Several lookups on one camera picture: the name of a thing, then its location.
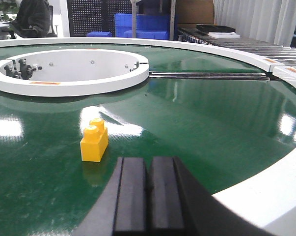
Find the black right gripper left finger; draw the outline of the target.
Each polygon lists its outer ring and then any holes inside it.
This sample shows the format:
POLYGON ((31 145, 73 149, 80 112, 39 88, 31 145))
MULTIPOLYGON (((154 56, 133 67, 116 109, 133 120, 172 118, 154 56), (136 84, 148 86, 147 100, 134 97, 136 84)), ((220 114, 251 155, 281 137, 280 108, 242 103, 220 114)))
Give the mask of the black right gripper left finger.
POLYGON ((115 169, 76 236, 146 236, 146 166, 143 158, 119 157, 115 169))

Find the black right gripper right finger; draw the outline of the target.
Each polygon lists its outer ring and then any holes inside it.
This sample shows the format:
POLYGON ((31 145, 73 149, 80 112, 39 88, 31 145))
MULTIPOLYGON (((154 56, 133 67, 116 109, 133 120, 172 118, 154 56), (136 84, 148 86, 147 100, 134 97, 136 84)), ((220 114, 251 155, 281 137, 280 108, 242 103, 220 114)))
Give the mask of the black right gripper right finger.
POLYGON ((270 235, 216 200, 178 157, 154 157, 148 186, 152 236, 270 235))

